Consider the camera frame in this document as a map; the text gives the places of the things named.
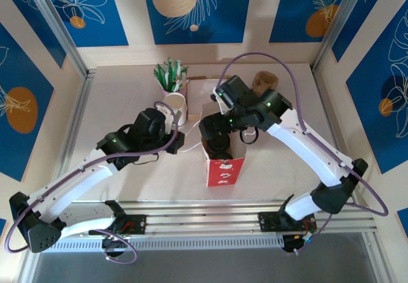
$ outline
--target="white table surface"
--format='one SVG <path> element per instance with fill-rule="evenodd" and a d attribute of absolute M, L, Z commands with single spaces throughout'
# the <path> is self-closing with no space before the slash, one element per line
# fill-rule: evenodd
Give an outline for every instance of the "white table surface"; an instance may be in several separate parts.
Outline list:
<path fill-rule="evenodd" d="M 219 75 L 223 65 L 192 65 L 189 76 Z M 306 122 L 328 142 L 330 128 L 308 64 L 290 64 L 297 77 Z M 260 70 L 279 77 L 277 90 L 294 105 L 295 92 L 286 70 L 277 64 L 237 64 L 227 75 L 238 75 L 251 85 Z M 80 162 L 107 133 L 135 121 L 138 113 L 162 100 L 154 81 L 153 66 L 109 66 L 97 69 L 84 118 L 80 126 L 71 165 Z M 187 123 L 187 132 L 194 123 Z M 195 127 L 182 149 L 199 142 Z M 284 200 L 290 194 L 311 191 L 319 183 L 317 175 L 279 140 L 261 133 L 247 147 L 237 184 L 207 187 L 201 147 L 176 156 L 161 153 L 160 160 L 142 166 L 128 165 L 101 181 L 81 201 L 180 201 L 180 200 Z"/>

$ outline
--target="cardboard box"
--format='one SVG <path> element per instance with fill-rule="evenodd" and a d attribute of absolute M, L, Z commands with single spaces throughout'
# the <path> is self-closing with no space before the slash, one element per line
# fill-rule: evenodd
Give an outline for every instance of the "cardboard box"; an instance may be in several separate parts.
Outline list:
<path fill-rule="evenodd" d="M 201 108 L 211 101 L 212 89 L 217 85 L 220 75 L 217 76 L 195 76 L 188 78 L 187 84 L 187 107 L 188 120 L 196 122 L 200 120 Z"/>
<path fill-rule="evenodd" d="M 201 116 L 204 118 L 217 112 L 219 112 L 218 103 L 207 103 L 202 107 Z M 232 160 L 210 159 L 207 152 L 207 142 L 201 138 L 207 171 L 207 186 L 209 187 L 236 184 L 238 180 L 244 164 L 247 146 L 241 142 L 239 132 L 231 133 L 229 138 L 231 143 L 227 152 L 232 155 Z"/>

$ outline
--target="red and white cardboard box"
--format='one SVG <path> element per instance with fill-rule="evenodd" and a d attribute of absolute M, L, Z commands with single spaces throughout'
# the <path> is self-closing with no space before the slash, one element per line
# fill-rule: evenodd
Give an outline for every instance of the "red and white cardboard box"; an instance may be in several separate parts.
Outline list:
<path fill-rule="evenodd" d="M 217 102 L 203 105 L 201 118 L 219 112 Z M 229 135 L 231 140 L 227 153 L 231 154 L 232 160 L 211 160 L 207 153 L 207 143 L 201 139 L 204 153 L 205 168 L 207 171 L 207 186 L 221 186 L 236 184 L 238 176 L 244 164 L 247 146 L 241 142 L 239 132 Z"/>

